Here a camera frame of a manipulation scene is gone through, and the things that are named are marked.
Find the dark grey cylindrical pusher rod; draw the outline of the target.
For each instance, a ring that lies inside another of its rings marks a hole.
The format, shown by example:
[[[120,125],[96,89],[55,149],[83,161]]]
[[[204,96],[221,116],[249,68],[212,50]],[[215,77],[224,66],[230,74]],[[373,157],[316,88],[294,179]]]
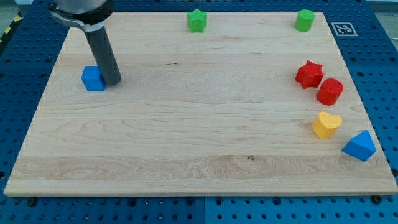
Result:
[[[121,81],[121,73],[105,27],[85,32],[85,37],[105,84],[118,84]]]

